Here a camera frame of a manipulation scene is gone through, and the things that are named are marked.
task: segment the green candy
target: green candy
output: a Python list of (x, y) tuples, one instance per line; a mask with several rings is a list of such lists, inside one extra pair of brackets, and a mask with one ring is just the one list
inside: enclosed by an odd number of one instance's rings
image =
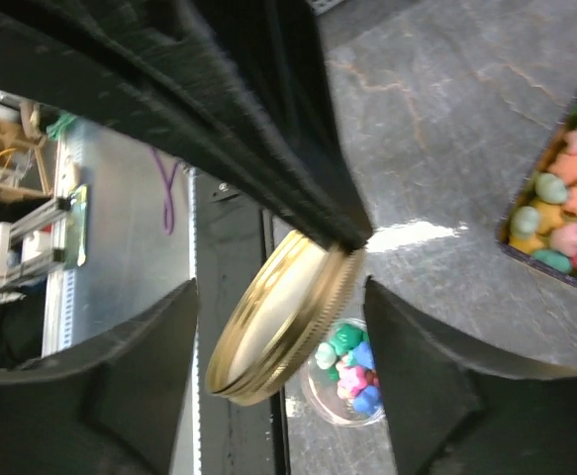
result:
[(539, 221), (540, 214), (536, 208), (522, 206), (515, 211), (510, 220), (510, 234), (518, 239), (528, 239), (538, 228)]
[(338, 374), (338, 370), (334, 366), (332, 368), (328, 368), (326, 372), (328, 373), (328, 376), (330, 377), (331, 381), (333, 382), (340, 381), (340, 375)]
[(551, 173), (541, 173), (534, 183), (538, 197), (550, 205), (560, 205), (567, 201), (569, 195), (563, 180)]
[(338, 356), (343, 356), (351, 349), (358, 346), (363, 338), (363, 330), (354, 325), (343, 324), (335, 335), (330, 338), (329, 343), (335, 348)]
[(532, 253), (532, 257), (549, 265), (559, 272), (568, 273), (572, 270), (572, 261), (560, 252), (550, 249), (540, 249)]

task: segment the clear plastic container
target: clear plastic container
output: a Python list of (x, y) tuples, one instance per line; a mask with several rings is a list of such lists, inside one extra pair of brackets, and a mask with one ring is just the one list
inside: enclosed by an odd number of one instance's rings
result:
[[(339, 319), (330, 332), (333, 335), (338, 327), (351, 324), (366, 330), (365, 322), (359, 319)], [(352, 407), (351, 401), (344, 401), (337, 395), (337, 383), (330, 379), (328, 372), (317, 366), (314, 353), (300, 370), (301, 389), (310, 405), (330, 424), (344, 428), (361, 428), (377, 423), (385, 416), (382, 406), (373, 416), (359, 413)]]

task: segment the countertop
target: countertop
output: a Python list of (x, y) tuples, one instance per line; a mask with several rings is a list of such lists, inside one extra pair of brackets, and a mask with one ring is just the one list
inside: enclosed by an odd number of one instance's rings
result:
[[(577, 366), (577, 289), (494, 231), (577, 92), (577, 0), (347, 0), (322, 17), (371, 274), (505, 349)], [(276, 238), (287, 228), (275, 226)], [(360, 316), (357, 286), (344, 311)], [(293, 475), (395, 473), (384, 422), (328, 425), (286, 387)]]

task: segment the metal lid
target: metal lid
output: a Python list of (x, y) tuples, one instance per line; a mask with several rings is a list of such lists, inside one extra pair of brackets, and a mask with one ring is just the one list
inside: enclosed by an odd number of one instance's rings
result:
[(234, 310), (207, 369), (210, 392), (242, 406), (272, 396), (326, 336), (351, 294), (364, 249), (325, 250), (293, 231)]

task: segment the purple cable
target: purple cable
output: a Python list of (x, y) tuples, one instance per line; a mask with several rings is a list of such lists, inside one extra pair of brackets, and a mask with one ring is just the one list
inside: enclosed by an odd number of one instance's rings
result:
[(160, 171), (160, 177), (162, 178), (162, 184), (165, 187), (165, 202), (162, 208), (162, 226), (165, 229), (165, 233), (170, 236), (173, 233), (175, 226), (175, 210), (173, 206), (173, 197), (171, 196), (171, 186), (173, 185), (173, 179), (176, 176), (176, 171), (178, 170), (180, 161), (176, 160), (173, 169), (171, 170), (171, 175), (167, 176), (165, 166), (160, 159), (160, 154), (154, 147), (151, 148), (151, 156), (156, 162), (158, 171)]

